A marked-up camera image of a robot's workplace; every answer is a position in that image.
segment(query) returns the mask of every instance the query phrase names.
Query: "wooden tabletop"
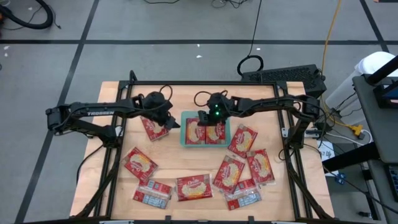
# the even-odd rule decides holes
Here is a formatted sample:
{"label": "wooden tabletop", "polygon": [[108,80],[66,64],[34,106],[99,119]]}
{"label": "wooden tabletop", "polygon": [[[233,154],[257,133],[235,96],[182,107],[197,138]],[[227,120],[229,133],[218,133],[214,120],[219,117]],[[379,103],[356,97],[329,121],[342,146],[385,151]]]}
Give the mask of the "wooden tabletop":
{"label": "wooden tabletop", "polygon": [[[133,86],[132,96],[139,93],[144,95],[158,91],[161,86],[137,85]],[[197,111],[203,108],[193,103],[193,97],[198,91],[209,91],[210,93],[228,90],[228,96],[239,96],[252,99],[272,98],[274,91],[271,86],[183,86],[175,85],[171,99],[174,107],[170,110],[177,122],[181,123],[181,112]],[[289,82],[289,94],[304,94],[302,83]],[[98,102],[114,102],[118,92],[118,82],[103,82],[99,93]],[[162,90],[167,98],[170,90]],[[208,95],[200,95],[197,100],[199,104],[205,103]],[[95,117],[93,122],[98,125],[111,123],[111,116]],[[115,200],[112,212],[113,219],[129,220],[163,220],[166,215],[171,215],[173,220],[247,220],[248,216],[254,216],[257,221],[261,220],[294,220],[292,200],[288,183],[288,174],[284,161],[278,158],[278,152],[282,149],[282,138],[277,119],[277,112],[270,111],[256,113],[247,118],[231,118],[231,134],[239,124],[245,124],[258,131],[251,150],[266,149],[272,170],[275,175],[275,185],[267,185],[261,189],[263,200],[233,211],[229,211],[223,196],[213,189],[213,198],[204,198],[178,202],[177,197],[172,196],[167,209],[151,207],[132,199],[138,185],[138,179],[134,177],[124,166],[120,167]],[[306,144],[317,147],[314,139],[306,139]],[[94,151],[101,141],[98,138],[89,139],[85,156]],[[123,144],[122,156],[124,157],[130,149],[138,147],[144,154],[150,157],[159,168],[151,177],[163,184],[175,186],[177,177],[191,175],[209,174],[215,176],[221,161],[226,154],[226,148],[184,148],[180,145],[180,130],[172,129],[170,134],[158,141],[150,142],[139,118],[129,119]],[[77,214],[90,200],[98,188],[100,173],[103,166],[105,149],[100,150],[92,158],[88,159],[80,172],[79,183],[76,188],[75,198],[71,209],[71,215]],[[303,169],[305,172],[307,187],[317,202],[331,216],[333,209],[323,173],[319,153],[305,146],[301,149]],[[250,171],[246,162],[240,180],[250,179]],[[305,217],[302,194],[297,188],[300,214]],[[104,214],[108,192],[104,193],[101,214]]]}

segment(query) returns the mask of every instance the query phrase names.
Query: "black cable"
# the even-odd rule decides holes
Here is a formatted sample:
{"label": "black cable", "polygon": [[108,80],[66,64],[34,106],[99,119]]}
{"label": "black cable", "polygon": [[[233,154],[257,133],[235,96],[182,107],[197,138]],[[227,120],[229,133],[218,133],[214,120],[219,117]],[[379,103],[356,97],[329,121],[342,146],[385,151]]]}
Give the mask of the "black cable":
{"label": "black cable", "polygon": [[[40,6],[38,10],[33,12],[32,17],[27,22],[30,23],[32,21],[32,19],[35,17],[36,13],[38,13],[42,8],[43,8],[43,6]],[[2,27],[2,29],[5,29],[5,30],[19,30],[19,29],[22,29],[22,28],[25,28],[25,27],[24,26],[20,26],[20,27],[17,27],[17,28]]]}
{"label": "black cable", "polygon": [[260,16],[261,3],[262,3],[262,0],[260,0],[259,9],[258,9],[258,11],[257,11],[256,25],[254,26],[253,38],[251,39],[251,46],[250,46],[250,51],[249,51],[249,53],[248,53],[248,56],[250,56],[251,50],[252,50],[252,48],[253,48],[254,36],[256,35],[257,23],[258,23],[258,21],[259,21],[259,16]]}
{"label": "black cable", "polygon": [[51,5],[49,5],[49,7],[50,7],[52,13],[54,14],[54,21],[53,21],[54,25],[55,25],[56,27],[58,27],[59,29],[62,29],[61,26],[57,24],[57,15],[56,15],[54,9],[52,8]]}
{"label": "black cable", "polygon": [[359,109],[353,110],[350,113],[348,113],[347,115],[343,115],[341,117],[344,118],[345,116],[349,116],[349,115],[353,114],[355,111],[360,111],[361,109],[362,109],[362,106]]}
{"label": "black cable", "polygon": [[353,94],[351,94],[350,96],[348,96],[345,100],[343,100],[339,105],[337,105],[335,109],[337,110],[338,108],[340,108],[340,106],[342,106],[344,102],[346,102],[348,99],[353,97],[355,94],[356,94],[356,91]]}
{"label": "black cable", "polygon": [[[118,134],[118,137],[115,139],[114,143],[116,143],[118,141],[118,139],[120,138],[120,136],[122,135],[122,133],[124,132],[123,128],[121,126],[117,126],[120,127],[120,132]],[[82,165],[86,162],[86,160],[88,158],[90,158],[92,155],[94,155],[96,152],[98,152],[102,147],[104,146],[104,144],[102,143],[102,145],[100,145],[97,149],[95,149],[92,153],[90,153],[85,159],[83,159],[83,161],[80,163],[79,167],[77,168],[77,173],[76,173],[76,184],[79,181],[79,175],[80,175],[80,169],[82,167]]]}
{"label": "black cable", "polygon": [[147,1],[147,0],[144,0],[146,3],[148,3],[148,4],[174,4],[174,3],[176,3],[176,2],[179,2],[180,0],[175,0],[174,2],[150,2],[150,1]]}
{"label": "black cable", "polygon": [[47,13],[47,19],[42,24],[31,24],[29,22],[22,21],[19,18],[17,18],[16,16],[14,16],[13,13],[11,12],[11,10],[9,10],[7,7],[4,7],[2,5],[0,5],[0,12],[3,16],[8,17],[10,20],[14,21],[15,23],[17,23],[23,27],[27,27],[30,29],[48,28],[53,23],[52,11],[49,8],[49,5],[47,5],[43,0],[36,0],[36,1],[37,1],[37,3],[39,3],[41,5],[41,7],[44,8],[45,12]]}
{"label": "black cable", "polygon": [[239,1],[239,2],[232,1],[232,0],[226,0],[226,1],[228,1],[229,3],[231,3],[231,5],[232,5],[235,9],[237,9],[237,8],[239,8],[244,2],[246,2],[247,0],[242,0],[242,1]]}
{"label": "black cable", "polygon": [[[58,27],[59,29],[61,29],[61,26],[57,24],[57,15],[56,15],[54,9],[52,8],[51,5],[48,4],[48,6],[49,6],[49,8],[51,9],[52,13],[54,14],[54,20],[53,20],[54,25],[55,25],[56,27]],[[30,23],[30,22],[33,20],[33,18],[35,17],[36,13],[39,12],[42,8],[43,8],[43,6],[40,6],[39,9],[36,10],[36,11],[32,14],[32,17],[29,19],[29,21],[28,21],[27,23]],[[25,28],[25,27],[24,27],[24,26],[20,26],[20,27],[18,27],[18,28],[12,28],[12,29],[7,28],[7,27],[3,27],[2,29],[5,29],[5,30],[19,30],[19,29],[22,29],[22,28]]]}
{"label": "black cable", "polygon": [[[280,156],[280,153],[283,152],[283,151],[284,151],[284,149],[281,149],[281,150],[279,151],[279,153],[278,153],[278,158],[279,158],[281,161],[285,161],[285,160],[286,160],[286,158],[285,158],[285,159],[282,159],[281,156]],[[294,154],[294,150],[292,151],[292,153],[289,154],[289,158],[291,158],[291,157],[293,156],[293,154]]]}
{"label": "black cable", "polygon": [[[220,4],[219,6],[215,5],[214,2],[216,2],[216,1],[219,1],[221,4]],[[229,3],[231,3],[231,5],[232,5],[235,9],[237,9],[237,8],[239,8],[244,2],[246,2],[246,1],[247,1],[247,0],[242,0],[242,1],[239,1],[239,2],[232,1],[232,0],[212,0],[212,1],[211,1],[211,6],[212,6],[213,8],[215,8],[215,9],[219,9],[219,8],[224,7],[224,6],[226,5],[226,3],[229,2]]]}
{"label": "black cable", "polygon": [[253,43],[254,43],[254,37],[256,36],[256,30],[257,30],[257,23],[259,21],[259,16],[260,16],[260,9],[261,9],[261,3],[262,0],[260,0],[260,4],[259,4],[259,9],[257,11],[257,18],[256,18],[256,25],[254,26],[254,32],[253,32],[253,38],[251,39],[251,45],[250,45],[250,51],[248,53],[248,56],[246,56],[244,59],[242,59],[239,63],[238,66],[236,67],[236,71],[240,76],[243,76],[242,71],[241,71],[241,66],[242,64],[247,61],[250,58],[256,58],[258,59],[258,61],[260,61],[260,67],[257,69],[258,71],[261,71],[262,68],[264,68],[264,61],[262,59],[262,57],[258,56],[258,55],[250,55],[251,54],[251,50],[253,49]]}
{"label": "black cable", "polygon": [[83,159],[83,161],[80,163],[79,167],[77,168],[77,173],[76,173],[76,184],[79,182],[79,175],[80,175],[80,169],[82,167],[82,165],[86,162],[86,160],[88,158],[90,158],[91,156],[93,156],[96,152],[98,152],[102,147],[104,146],[104,144],[100,145],[97,149],[95,149],[92,153],[90,153],[85,159]]}
{"label": "black cable", "polygon": [[312,149],[316,150],[316,151],[319,153],[319,156],[321,157],[321,160],[322,160],[322,153],[319,151],[319,149],[317,149],[317,148],[315,148],[315,147],[313,147],[313,146],[310,146],[309,144],[303,143],[303,145],[304,145],[304,146],[311,147]]}
{"label": "black cable", "polygon": [[342,179],[341,177],[337,176],[336,174],[330,172],[325,166],[323,166],[323,168],[328,171],[331,175],[334,175],[337,179],[340,179],[342,181],[347,182],[348,184],[350,184],[352,187],[354,187],[356,190],[358,190],[359,192],[361,192],[362,194],[365,194],[367,197],[371,198],[372,200],[374,200],[375,202],[377,202],[379,205],[381,205],[382,207],[394,212],[395,214],[398,214],[398,211],[391,208],[390,206],[380,202],[378,199],[374,198],[371,194],[361,190],[359,187],[355,186],[354,184],[352,184],[351,182],[347,181],[346,179]]}
{"label": "black cable", "polygon": [[207,93],[207,94],[211,95],[211,93],[209,93],[209,92],[207,92],[207,91],[199,91],[199,92],[197,92],[197,93],[195,94],[195,96],[193,97],[193,103],[194,103],[195,105],[199,106],[199,107],[206,106],[207,103],[205,103],[204,105],[199,105],[199,104],[197,103],[197,96],[198,96],[200,93]]}
{"label": "black cable", "polygon": [[299,103],[299,102],[294,102],[293,105],[296,104],[296,103],[298,104],[298,110],[301,111],[301,103]]}

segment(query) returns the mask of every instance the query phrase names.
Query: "floor tile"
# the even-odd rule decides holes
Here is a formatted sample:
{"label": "floor tile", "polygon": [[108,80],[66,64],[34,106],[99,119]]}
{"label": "floor tile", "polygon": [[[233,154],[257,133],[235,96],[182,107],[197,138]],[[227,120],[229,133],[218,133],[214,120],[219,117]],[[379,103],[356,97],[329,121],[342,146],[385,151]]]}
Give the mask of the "floor tile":
{"label": "floor tile", "polygon": [[[46,0],[56,13],[56,22],[61,26],[61,29],[52,25],[43,30],[33,30],[23,28],[20,30],[5,30],[1,29],[2,39],[42,39],[42,40],[64,40],[75,39],[79,40],[83,33],[88,14],[93,5],[93,0]],[[9,8],[15,16],[28,21],[33,13],[40,8],[40,4],[31,0],[13,0]],[[41,9],[33,18],[32,23],[40,24],[44,22],[47,15],[44,9]],[[3,27],[10,29],[20,27],[19,24],[6,19]]]}
{"label": "floor tile", "polygon": [[366,0],[377,27],[384,40],[398,40],[398,29],[395,21],[398,20],[398,3],[377,3]]}
{"label": "floor tile", "polygon": [[0,47],[0,223],[13,223],[47,133],[45,110],[57,104],[76,45]]}
{"label": "floor tile", "polygon": [[388,45],[387,47],[390,53],[392,53],[393,55],[398,55],[398,45]]}
{"label": "floor tile", "polygon": [[[257,39],[325,40],[337,1],[263,1]],[[331,40],[376,40],[359,1],[343,1]]]}
{"label": "floor tile", "polygon": [[[248,1],[238,9],[230,4],[214,9],[210,1],[101,1],[88,39],[251,39],[258,5]],[[264,0],[256,39],[325,40],[335,6],[336,1]],[[359,1],[343,1],[331,39],[376,40],[364,21]]]}

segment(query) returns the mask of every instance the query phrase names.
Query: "snack package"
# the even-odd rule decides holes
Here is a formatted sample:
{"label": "snack package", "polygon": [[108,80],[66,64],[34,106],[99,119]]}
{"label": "snack package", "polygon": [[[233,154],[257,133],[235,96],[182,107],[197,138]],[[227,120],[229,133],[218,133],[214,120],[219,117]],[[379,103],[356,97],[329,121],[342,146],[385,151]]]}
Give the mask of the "snack package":
{"label": "snack package", "polygon": [[206,144],[225,144],[225,124],[206,127]]}
{"label": "snack package", "polygon": [[121,161],[133,175],[145,182],[157,169],[157,164],[149,159],[137,147]]}
{"label": "snack package", "polygon": [[262,200],[260,190],[253,179],[240,181],[234,194],[224,194],[228,209],[234,210]]}
{"label": "snack package", "polygon": [[213,190],[210,182],[210,174],[177,178],[178,201],[212,197]]}
{"label": "snack package", "polygon": [[246,152],[250,150],[256,137],[257,132],[255,130],[240,124],[228,149],[240,157],[246,158]]}
{"label": "snack package", "polygon": [[165,184],[161,184],[159,182],[156,182],[154,180],[146,180],[146,181],[141,181],[139,182],[139,186],[150,190],[152,192],[155,192],[157,194],[162,194],[164,196],[171,196],[172,194],[172,187],[165,185]]}
{"label": "snack package", "polygon": [[185,131],[186,144],[205,144],[206,127],[198,126],[199,118],[187,118],[187,130]]}
{"label": "snack package", "polygon": [[251,177],[257,184],[275,181],[265,149],[247,152]]}
{"label": "snack package", "polygon": [[242,174],[244,162],[225,156],[213,184],[220,190],[233,194]]}
{"label": "snack package", "polygon": [[146,182],[140,181],[132,199],[152,205],[153,207],[166,209],[171,194],[172,188],[170,186],[153,180],[148,180]]}
{"label": "snack package", "polygon": [[169,130],[165,129],[163,126],[160,127],[156,122],[142,116],[140,118],[150,141],[155,141],[169,133]]}

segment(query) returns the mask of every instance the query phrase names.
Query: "cracker package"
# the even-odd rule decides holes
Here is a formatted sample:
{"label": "cracker package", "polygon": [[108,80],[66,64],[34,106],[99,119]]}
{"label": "cracker package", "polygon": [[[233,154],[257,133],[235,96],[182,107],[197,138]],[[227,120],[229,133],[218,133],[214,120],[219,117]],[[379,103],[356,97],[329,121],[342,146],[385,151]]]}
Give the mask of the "cracker package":
{"label": "cracker package", "polygon": [[240,181],[234,194],[224,194],[228,209],[234,210],[262,200],[260,190],[253,179]]}
{"label": "cracker package", "polygon": [[177,178],[178,201],[212,197],[213,191],[210,183],[210,174]]}
{"label": "cracker package", "polygon": [[142,202],[153,207],[166,209],[172,194],[172,188],[153,180],[140,181],[134,193],[133,200]]}
{"label": "cracker package", "polygon": [[250,150],[256,137],[257,132],[255,130],[240,124],[228,149],[240,157],[246,158],[246,152]]}
{"label": "cracker package", "polygon": [[143,182],[157,169],[157,164],[136,147],[122,160],[122,164]]}
{"label": "cracker package", "polygon": [[185,131],[186,144],[205,144],[206,127],[199,126],[199,118],[187,118],[187,130]]}
{"label": "cracker package", "polygon": [[223,192],[233,194],[242,174],[244,161],[225,156],[214,178],[213,185]]}
{"label": "cracker package", "polygon": [[225,124],[206,127],[206,144],[225,144]]}
{"label": "cracker package", "polygon": [[150,141],[160,139],[169,133],[169,130],[165,129],[163,126],[160,127],[156,122],[153,122],[142,116],[140,118]]}
{"label": "cracker package", "polygon": [[251,177],[257,184],[275,181],[265,149],[247,152]]}
{"label": "cracker package", "polygon": [[163,195],[166,195],[166,196],[167,195],[171,196],[171,194],[172,194],[172,187],[170,187],[168,185],[165,185],[165,184],[162,184],[162,183],[159,183],[159,182],[156,182],[154,180],[150,180],[150,179],[148,179],[146,181],[141,181],[140,180],[139,186],[144,188],[144,189],[153,191],[153,192],[155,192],[157,194],[163,194]]}

